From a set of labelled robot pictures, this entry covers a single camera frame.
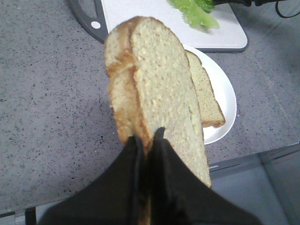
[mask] green lettuce leaf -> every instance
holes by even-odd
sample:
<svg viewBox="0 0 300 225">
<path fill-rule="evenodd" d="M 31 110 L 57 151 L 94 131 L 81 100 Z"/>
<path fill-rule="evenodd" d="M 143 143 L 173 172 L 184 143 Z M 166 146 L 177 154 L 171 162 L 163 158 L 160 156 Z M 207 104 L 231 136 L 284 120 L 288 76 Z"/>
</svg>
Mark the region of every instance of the green lettuce leaf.
<svg viewBox="0 0 300 225">
<path fill-rule="evenodd" d="M 199 25 L 210 29 L 219 28 L 218 22 L 202 8 L 200 8 L 195 0 L 169 0 L 173 5 L 184 14 L 184 18 L 192 27 Z"/>
<path fill-rule="evenodd" d="M 206 13 L 211 13 L 215 8 L 215 5 L 212 0 L 194 0 L 194 1 Z"/>
</svg>

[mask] whole wheat bread slice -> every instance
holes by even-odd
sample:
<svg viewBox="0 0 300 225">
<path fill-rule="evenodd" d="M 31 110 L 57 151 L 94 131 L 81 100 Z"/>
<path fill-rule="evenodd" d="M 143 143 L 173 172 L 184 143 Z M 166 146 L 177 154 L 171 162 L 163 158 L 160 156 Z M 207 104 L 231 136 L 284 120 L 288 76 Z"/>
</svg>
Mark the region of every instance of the whole wheat bread slice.
<svg viewBox="0 0 300 225">
<path fill-rule="evenodd" d="M 178 38 L 154 18 L 135 17 L 108 36 L 105 66 L 121 141 L 137 135 L 147 153 L 155 131 L 165 127 L 179 157 L 211 186 L 195 86 Z"/>
<path fill-rule="evenodd" d="M 186 50 L 190 64 L 192 79 L 196 87 L 197 98 L 201 111 L 202 126 L 218 128 L 225 124 L 225 117 L 217 102 L 210 78 L 198 56 Z"/>
</svg>

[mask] white round plate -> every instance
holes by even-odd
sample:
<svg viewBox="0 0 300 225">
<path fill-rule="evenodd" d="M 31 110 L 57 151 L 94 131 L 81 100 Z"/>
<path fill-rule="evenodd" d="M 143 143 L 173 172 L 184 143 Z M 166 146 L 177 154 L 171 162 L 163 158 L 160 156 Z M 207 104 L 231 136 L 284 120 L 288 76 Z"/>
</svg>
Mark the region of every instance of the white round plate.
<svg viewBox="0 0 300 225">
<path fill-rule="evenodd" d="M 204 144 L 210 144 L 220 140 L 224 137 L 232 128 L 236 117 L 236 97 L 233 87 L 224 73 L 224 71 L 214 62 L 210 57 L 203 52 L 183 45 L 186 50 L 194 53 L 199 57 L 202 62 L 202 66 L 210 77 L 210 82 L 215 93 L 215 98 L 219 103 L 221 110 L 225 116 L 225 124 L 219 128 L 205 127 L 203 128 Z"/>
</svg>

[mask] white cutting board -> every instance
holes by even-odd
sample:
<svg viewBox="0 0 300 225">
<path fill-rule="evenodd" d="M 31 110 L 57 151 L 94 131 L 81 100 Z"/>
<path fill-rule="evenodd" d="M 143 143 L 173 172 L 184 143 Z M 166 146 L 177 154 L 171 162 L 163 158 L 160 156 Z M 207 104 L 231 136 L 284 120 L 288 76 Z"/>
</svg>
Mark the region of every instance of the white cutting board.
<svg viewBox="0 0 300 225">
<path fill-rule="evenodd" d="M 167 0 L 102 0 L 108 32 L 134 16 L 152 16 L 162 21 L 183 44 L 210 52 L 241 52 L 247 36 L 229 4 L 218 5 L 211 15 L 219 29 L 197 30 L 184 22 L 182 13 Z"/>
</svg>

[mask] speckled granite countertop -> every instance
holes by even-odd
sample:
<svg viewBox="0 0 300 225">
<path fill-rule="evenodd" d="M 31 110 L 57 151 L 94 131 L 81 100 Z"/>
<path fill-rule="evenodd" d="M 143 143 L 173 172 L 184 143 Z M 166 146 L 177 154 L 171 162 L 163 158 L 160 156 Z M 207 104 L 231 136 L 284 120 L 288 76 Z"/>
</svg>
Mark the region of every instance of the speckled granite countertop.
<svg viewBox="0 0 300 225">
<path fill-rule="evenodd" d="M 300 139 L 300 17 L 281 19 L 274 4 L 232 7 L 249 47 L 208 54 L 228 75 L 238 104 L 231 131 L 207 145 L 211 163 Z M 122 145 L 106 92 L 104 46 L 67 1 L 3 0 L 0 18 L 1 214 L 74 194 Z"/>
</svg>

